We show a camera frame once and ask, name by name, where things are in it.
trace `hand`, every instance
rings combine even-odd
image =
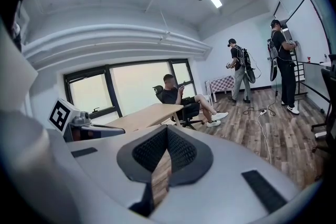
[[[180,96],[183,95],[183,91],[184,91],[184,86],[179,87],[178,92],[179,92]]]

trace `glass window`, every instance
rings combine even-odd
[[[82,79],[70,84],[73,104],[81,111],[92,113],[112,107],[112,102],[106,85],[105,75]]]
[[[194,86],[192,84],[188,84],[184,86],[183,98],[194,97],[194,96],[195,96]]]
[[[110,72],[123,116],[160,103],[153,87],[164,86],[163,77],[170,74],[168,62],[116,67]]]
[[[174,63],[173,68],[178,84],[191,80],[186,63]]]

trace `window frame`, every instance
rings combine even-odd
[[[106,108],[106,109],[102,109],[102,110],[97,111],[95,113],[90,113],[90,119],[93,120],[93,119],[96,119],[98,117],[110,114],[112,112],[117,112],[118,116],[121,118],[121,117],[123,117],[123,115],[121,113],[120,106],[119,106],[118,100],[117,100],[117,96],[116,96],[116,93],[115,93],[115,90],[114,90],[110,69],[111,68],[116,68],[116,67],[135,66],[135,65],[143,65],[143,64],[146,64],[146,63],[157,63],[157,62],[167,62],[168,63],[170,72],[174,76],[175,84],[177,85],[178,88],[181,87],[182,85],[186,86],[186,85],[192,84],[193,88],[194,88],[195,95],[197,94],[196,87],[195,87],[195,82],[194,82],[194,79],[193,79],[193,75],[191,73],[191,69],[190,69],[188,59],[162,59],[162,60],[148,60],[148,61],[134,61],[134,62],[115,63],[115,64],[111,64],[111,65],[98,66],[98,67],[93,67],[93,68],[89,68],[89,69],[85,69],[85,70],[76,71],[76,72],[69,73],[69,74],[64,74],[63,77],[64,77],[64,86],[65,86],[65,93],[66,93],[67,101],[71,104],[74,104],[72,94],[71,94],[71,88],[70,88],[71,83],[74,83],[74,82],[82,80],[82,79],[86,79],[86,78],[90,78],[90,77],[94,77],[94,76],[97,76],[97,75],[104,74],[105,75],[105,80],[106,80],[106,85],[107,85],[108,92],[109,92],[109,96],[110,96],[110,99],[111,99],[111,102],[112,102],[113,106],[111,106],[109,108]],[[189,73],[189,76],[190,76],[190,81],[186,81],[185,83],[182,82],[180,84],[178,83],[178,81],[176,79],[174,67],[173,67],[173,65],[176,64],[176,63],[185,63],[186,64],[187,69],[188,69],[188,73]]]

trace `white sneaker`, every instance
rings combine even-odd
[[[212,119],[213,121],[218,121],[218,120],[220,120],[220,119],[225,118],[225,117],[228,116],[228,115],[229,115],[228,112],[225,112],[225,113],[219,113],[219,112],[217,112],[216,115],[212,115],[212,116],[211,116],[211,119]]]
[[[206,126],[208,126],[208,127],[219,126],[219,125],[220,125],[220,122],[221,122],[221,121],[212,121],[212,123],[207,122],[207,123],[206,123]]]
[[[290,113],[293,113],[294,115],[299,115],[300,112],[296,109],[296,107],[294,106],[293,108],[290,108],[289,106],[287,106],[287,110],[290,112]]]

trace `gray pants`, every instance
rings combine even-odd
[[[235,88],[234,88],[234,91],[233,91],[232,98],[234,100],[237,100],[240,85],[241,85],[242,81],[244,81],[244,85],[245,85],[244,98],[246,100],[246,97],[248,97],[248,100],[251,100],[250,83],[248,81],[247,75],[245,74],[245,68],[244,67],[240,67],[238,70],[235,71]]]

